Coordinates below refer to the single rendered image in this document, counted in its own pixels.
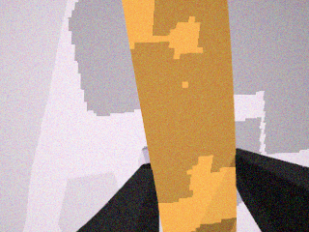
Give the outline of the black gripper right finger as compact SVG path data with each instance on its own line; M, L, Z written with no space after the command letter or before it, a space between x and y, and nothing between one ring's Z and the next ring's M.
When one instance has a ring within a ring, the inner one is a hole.
M236 186L262 232L309 232L309 166L236 148Z

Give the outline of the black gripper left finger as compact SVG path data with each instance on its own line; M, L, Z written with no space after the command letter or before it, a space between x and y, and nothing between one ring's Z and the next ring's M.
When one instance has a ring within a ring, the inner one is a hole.
M158 232L158 221L154 175L144 163L77 232Z

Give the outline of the orange bar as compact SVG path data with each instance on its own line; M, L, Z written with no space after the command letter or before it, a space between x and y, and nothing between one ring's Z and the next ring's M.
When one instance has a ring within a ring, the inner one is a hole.
M123 0L162 232L237 232L228 0Z

